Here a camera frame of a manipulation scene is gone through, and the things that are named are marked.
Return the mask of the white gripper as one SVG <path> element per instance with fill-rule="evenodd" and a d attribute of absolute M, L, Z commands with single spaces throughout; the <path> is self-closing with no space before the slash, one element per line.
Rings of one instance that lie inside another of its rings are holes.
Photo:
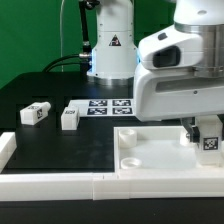
<path fill-rule="evenodd" d="M 181 118 L 187 139 L 199 143 L 193 117 L 224 114 L 224 78 L 195 77 L 188 69 L 150 71 L 139 64 L 133 101 L 140 121 Z"/>

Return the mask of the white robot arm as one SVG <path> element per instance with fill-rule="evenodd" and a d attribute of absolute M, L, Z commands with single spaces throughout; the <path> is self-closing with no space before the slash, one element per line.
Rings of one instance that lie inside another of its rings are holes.
<path fill-rule="evenodd" d="M 106 85 L 133 80 L 136 117 L 179 118 L 190 140 L 193 117 L 224 113 L 224 0 L 174 0 L 171 26 L 133 44 L 130 0 L 99 0 L 98 41 L 87 77 Z"/>

